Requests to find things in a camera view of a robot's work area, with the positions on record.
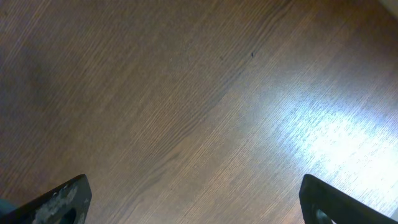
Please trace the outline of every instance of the dark wood grain streak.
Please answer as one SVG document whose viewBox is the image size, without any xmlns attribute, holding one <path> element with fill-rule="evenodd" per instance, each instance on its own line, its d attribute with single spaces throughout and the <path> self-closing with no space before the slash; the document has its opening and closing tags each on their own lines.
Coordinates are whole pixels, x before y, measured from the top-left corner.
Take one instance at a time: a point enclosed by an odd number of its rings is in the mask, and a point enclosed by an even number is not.
<svg viewBox="0 0 398 224">
<path fill-rule="evenodd" d="M 311 173 L 398 207 L 398 22 L 377 1 L 0 4 L 0 195 L 87 174 L 87 223 L 303 223 Z"/>
</svg>

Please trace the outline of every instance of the black plastic part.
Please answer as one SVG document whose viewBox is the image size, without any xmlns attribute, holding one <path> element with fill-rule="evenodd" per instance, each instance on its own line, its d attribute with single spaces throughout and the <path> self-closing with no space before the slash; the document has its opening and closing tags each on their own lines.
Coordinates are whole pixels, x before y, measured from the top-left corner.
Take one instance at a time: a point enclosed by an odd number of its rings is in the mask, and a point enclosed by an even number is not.
<svg viewBox="0 0 398 224">
<path fill-rule="evenodd" d="M 398 224 L 310 174 L 304 175 L 299 197 L 306 224 Z"/>
<path fill-rule="evenodd" d="M 90 185 L 82 174 L 1 217 L 0 223 L 82 224 L 90 202 Z"/>
</svg>

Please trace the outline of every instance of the wooden surface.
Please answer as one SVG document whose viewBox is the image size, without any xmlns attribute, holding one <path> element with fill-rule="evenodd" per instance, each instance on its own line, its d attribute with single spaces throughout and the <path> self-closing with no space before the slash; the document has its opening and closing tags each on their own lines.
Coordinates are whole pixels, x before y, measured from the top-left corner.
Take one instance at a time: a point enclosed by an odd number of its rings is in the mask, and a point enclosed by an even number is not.
<svg viewBox="0 0 398 224">
<path fill-rule="evenodd" d="M 1 1 L 0 195 L 87 174 L 87 223 L 303 223 L 311 173 L 398 207 L 376 1 Z"/>
</svg>

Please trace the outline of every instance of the wood grain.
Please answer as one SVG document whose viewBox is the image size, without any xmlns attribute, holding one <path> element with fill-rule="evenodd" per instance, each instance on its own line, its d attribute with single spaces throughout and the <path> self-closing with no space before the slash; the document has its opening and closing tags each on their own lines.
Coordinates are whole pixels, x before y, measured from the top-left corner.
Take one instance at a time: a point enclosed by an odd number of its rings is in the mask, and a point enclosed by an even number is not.
<svg viewBox="0 0 398 224">
<path fill-rule="evenodd" d="M 376 1 L 1 1 L 0 195 L 87 174 L 87 223 L 303 223 L 311 173 L 398 207 Z"/>
</svg>

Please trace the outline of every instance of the beige object in corner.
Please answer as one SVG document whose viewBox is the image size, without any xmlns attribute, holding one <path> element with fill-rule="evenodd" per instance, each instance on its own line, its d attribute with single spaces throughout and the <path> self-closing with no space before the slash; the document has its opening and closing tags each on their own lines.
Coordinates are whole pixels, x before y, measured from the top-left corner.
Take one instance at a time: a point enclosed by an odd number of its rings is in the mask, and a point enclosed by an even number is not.
<svg viewBox="0 0 398 224">
<path fill-rule="evenodd" d="M 380 0 L 380 2 L 398 18 L 398 0 Z"/>
</svg>

